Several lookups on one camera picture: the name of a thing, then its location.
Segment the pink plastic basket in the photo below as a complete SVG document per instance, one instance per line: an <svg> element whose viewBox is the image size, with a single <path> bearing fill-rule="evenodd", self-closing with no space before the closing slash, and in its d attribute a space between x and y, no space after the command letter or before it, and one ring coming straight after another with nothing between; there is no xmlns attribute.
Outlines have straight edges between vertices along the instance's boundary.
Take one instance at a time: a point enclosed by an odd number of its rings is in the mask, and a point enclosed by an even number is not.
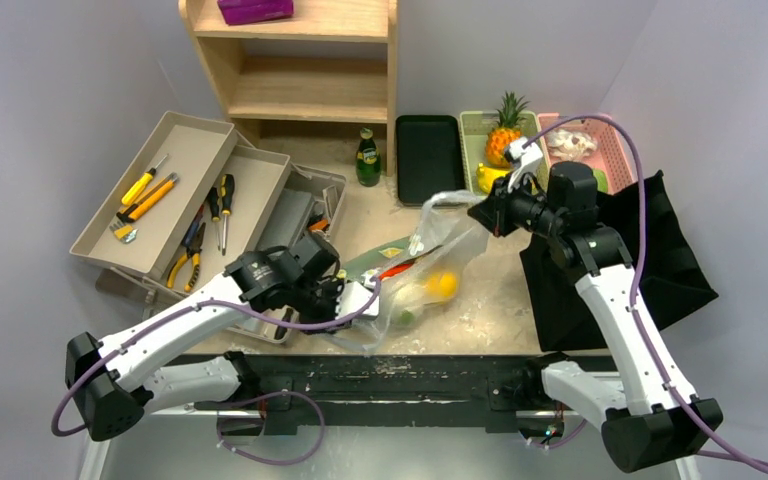
<svg viewBox="0 0 768 480"><path fill-rule="evenodd" d="M636 181L620 135L603 121L568 122L541 137L539 143L544 152L544 163L537 170L542 187L548 186L550 168L563 161L588 165L604 193L617 193Z"/></svg>

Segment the black plastic tray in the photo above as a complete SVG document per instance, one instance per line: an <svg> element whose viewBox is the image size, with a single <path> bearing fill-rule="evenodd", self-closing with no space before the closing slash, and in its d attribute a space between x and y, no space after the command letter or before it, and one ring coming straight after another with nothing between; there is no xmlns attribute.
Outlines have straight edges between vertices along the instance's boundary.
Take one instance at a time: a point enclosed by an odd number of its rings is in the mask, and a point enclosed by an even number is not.
<svg viewBox="0 0 768 480"><path fill-rule="evenodd" d="M466 187L458 122L451 115L401 115L395 123L396 190L404 206Z"/></svg>

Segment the clear plastic grocery bag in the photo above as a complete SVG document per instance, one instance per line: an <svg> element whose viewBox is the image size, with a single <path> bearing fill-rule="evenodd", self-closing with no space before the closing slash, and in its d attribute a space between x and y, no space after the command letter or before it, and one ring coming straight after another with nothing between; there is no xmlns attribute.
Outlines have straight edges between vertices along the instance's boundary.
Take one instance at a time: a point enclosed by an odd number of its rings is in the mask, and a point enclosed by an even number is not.
<svg viewBox="0 0 768 480"><path fill-rule="evenodd" d="M371 354L387 337L407 333L453 300L457 294L436 301L426 294L424 284L433 273L453 271L460 288L466 266L486 251L489 233L466 213L484 198L467 190L435 194L422 205L410 236L350 261L343 268L348 280L370 284L373 276L380 279L378 315L360 317L320 337L342 349Z"/></svg>

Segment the yellow black pliers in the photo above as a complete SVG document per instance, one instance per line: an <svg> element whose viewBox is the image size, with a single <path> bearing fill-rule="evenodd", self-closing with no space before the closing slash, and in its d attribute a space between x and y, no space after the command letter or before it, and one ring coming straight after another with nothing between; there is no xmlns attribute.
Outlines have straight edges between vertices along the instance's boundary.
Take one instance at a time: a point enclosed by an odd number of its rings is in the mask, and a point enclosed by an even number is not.
<svg viewBox="0 0 768 480"><path fill-rule="evenodd" d="M175 288L179 273L181 272L182 268L188 263L191 264L191 268L190 268L190 275L186 281L186 284L184 285L184 291L189 293L194 289L197 281L199 280L200 273L201 273L201 251L202 251L202 244L204 240L205 229L206 229L206 223L201 222L201 225L198 228L197 233L193 238L190 246L188 248L185 248L181 245L184 251L182 255L178 257L178 259L172 266L166 278L165 286L168 289Z"/></svg>

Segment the wooden shelf unit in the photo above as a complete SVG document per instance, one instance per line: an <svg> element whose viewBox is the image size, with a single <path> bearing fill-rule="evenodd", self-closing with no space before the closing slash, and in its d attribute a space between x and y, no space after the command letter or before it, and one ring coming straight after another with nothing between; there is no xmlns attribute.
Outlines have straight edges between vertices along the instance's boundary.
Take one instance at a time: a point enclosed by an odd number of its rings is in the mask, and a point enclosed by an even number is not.
<svg viewBox="0 0 768 480"><path fill-rule="evenodd" d="M384 171L395 172L398 72L396 1L297 1L292 16L247 25L226 22L215 1L181 1L178 13L222 116L250 139L264 121L381 124ZM252 41L287 47L383 46L382 59L249 51Z"/></svg>

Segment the yellow utility knife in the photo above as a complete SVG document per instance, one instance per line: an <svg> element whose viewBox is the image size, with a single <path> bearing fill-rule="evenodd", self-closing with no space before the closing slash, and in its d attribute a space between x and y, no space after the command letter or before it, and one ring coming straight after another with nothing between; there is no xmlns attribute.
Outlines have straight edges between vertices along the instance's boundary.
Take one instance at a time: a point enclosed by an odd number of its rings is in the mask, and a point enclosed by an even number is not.
<svg viewBox="0 0 768 480"><path fill-rule="evenodd" d="M134 203L117 212L116 218L125 223L136 222L169 193L175 187L178 180L179 176L175 172L170 173L163 181L142 195Z"/></svg>

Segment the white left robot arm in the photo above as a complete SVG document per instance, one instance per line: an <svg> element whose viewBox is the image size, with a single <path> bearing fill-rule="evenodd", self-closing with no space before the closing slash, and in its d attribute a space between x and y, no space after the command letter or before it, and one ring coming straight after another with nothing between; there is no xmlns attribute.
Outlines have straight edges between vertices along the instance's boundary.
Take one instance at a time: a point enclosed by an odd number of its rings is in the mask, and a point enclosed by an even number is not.
<svg viewBox="0 0 768 480"><path fill-rule="evenodd" d="M382 282L338 277L339 254L322 235L303 235L290 247L247 251L196 292L122 332L97 339L82 333L67 344L66 396L51 431L85 431L101 442L145 415L188 403L244 409L261 402L259 376L240 354L201 363L172 360L246 318L286 329L327 333L372 314Z"/></svg>

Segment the green plastic basket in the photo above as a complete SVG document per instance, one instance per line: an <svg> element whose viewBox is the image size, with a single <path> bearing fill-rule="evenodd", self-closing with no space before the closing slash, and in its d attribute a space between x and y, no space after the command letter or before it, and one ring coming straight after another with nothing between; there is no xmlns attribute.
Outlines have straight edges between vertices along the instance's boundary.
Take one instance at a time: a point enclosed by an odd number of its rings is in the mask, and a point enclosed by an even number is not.
<svg viewBox="0 0 768 480"><path fill-rule="evenodd" d="M531 138L539 130L537 114L525 110L519 123L522 134ZM459 136L462 149L463 171L466 189L478 195L486 196L477 183L476 171L480 163L488 165L485 157L485 145L488 134L497 122L497 114L492 111L463 111L458 115ZM549 166L545 157L546 150L543 139L539 139L534 145L539 145L541 158L534 174L542 189L548 186Z"/></svg>

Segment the small hex key set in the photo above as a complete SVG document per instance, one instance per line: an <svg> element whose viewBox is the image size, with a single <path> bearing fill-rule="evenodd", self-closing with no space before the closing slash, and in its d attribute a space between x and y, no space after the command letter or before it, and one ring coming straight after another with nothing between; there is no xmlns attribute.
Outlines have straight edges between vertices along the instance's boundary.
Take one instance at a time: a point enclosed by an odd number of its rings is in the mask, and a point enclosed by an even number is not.
<svg viewBox="0 0 768 480"><path fill-rule="evenodd" d="M109 230L115 238L123 244L129 244L136 239L138 231L131 225L122 221L110 224Z"/></svg>

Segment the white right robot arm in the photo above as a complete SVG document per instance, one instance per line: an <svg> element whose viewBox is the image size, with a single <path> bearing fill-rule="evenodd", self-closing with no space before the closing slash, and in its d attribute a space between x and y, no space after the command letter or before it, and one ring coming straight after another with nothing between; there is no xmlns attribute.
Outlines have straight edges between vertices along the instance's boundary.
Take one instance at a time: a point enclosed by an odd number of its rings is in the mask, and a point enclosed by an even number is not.
<svg viewBox="0 0 768 480"><path fill-rule="evenodd" d="M714 399L701 399L676 367L640 293L621 235L598 219L590 167L560 162L540 192L520 161L524 138L506 153L514 170L496 179L468 210L496 237L522 228L546 241L552 262L575 287L611 352L623 383L612 389L562 353L526 364L517 391L531 405L560 402L598 428L618 469L632 473L696 455L723 421Z"/></svg>

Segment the purple box on shelf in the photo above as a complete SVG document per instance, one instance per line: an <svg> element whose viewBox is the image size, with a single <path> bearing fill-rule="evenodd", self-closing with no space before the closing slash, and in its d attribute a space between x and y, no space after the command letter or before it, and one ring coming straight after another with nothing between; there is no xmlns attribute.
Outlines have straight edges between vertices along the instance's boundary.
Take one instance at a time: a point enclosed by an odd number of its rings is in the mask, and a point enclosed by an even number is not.
<svg viewBox="0 0 768 480"><path fill-rule="evenodd" d="M293 0L218 0L217 6L231 26L283 19L295 10Z"/></svg>

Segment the white item in pink basket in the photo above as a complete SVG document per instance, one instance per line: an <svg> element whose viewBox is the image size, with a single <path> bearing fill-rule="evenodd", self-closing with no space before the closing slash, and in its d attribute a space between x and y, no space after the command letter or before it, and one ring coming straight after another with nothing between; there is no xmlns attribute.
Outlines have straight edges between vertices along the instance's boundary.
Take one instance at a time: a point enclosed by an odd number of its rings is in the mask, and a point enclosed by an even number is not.
<svg viewBox="0 0 768 480"><path fill-rule="evenodd" d="M598 142L582 131L555 129L545 140L549 154L561 161L583 161L598 149Z"/></svg>

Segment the black yellow small screwdriver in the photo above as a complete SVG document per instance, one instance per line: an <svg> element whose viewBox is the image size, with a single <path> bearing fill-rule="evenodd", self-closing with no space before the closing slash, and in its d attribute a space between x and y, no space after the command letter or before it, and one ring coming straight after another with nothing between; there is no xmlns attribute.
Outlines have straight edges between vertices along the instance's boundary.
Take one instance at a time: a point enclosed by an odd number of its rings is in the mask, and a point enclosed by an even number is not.
<svg viewBox="0 0 768 480"><path fill-rule="evenodd" d="M218 251L221 251L221 218L220 218L220 197L218 189L211 187L207 197L206 203L210 210L211 222L213 224L213 230L216 237L216 247Z"/></svg>

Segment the orange hex key set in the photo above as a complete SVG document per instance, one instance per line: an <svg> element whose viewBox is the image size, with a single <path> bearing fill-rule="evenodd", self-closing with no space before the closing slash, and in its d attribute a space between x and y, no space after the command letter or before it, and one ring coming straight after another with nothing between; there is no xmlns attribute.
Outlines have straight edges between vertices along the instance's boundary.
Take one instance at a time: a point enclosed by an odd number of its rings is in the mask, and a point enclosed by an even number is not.
<svg viewBox="0 0 768 480"><path fill-rule="evenodd" d="M328 216L325 214L312 216L307 224L307 230L310 232L319 232L323 235L328 233L331 222Z"/></svg>

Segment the black yellow large screwdriver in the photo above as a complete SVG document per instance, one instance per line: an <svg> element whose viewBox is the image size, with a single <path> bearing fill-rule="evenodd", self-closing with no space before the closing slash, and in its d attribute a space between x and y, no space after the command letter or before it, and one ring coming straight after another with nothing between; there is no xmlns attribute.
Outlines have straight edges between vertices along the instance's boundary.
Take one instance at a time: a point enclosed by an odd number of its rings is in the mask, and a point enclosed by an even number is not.
<svg viewBox="0 0 768 480"><path fill-rule="evenodd" d="M236 189L235 177L232 174L224 174L220 182L220 206L222 218L222 230L220 236L220 251L223 256L227 253L229 237L229 220L232 214L233 197Z"/></svg>

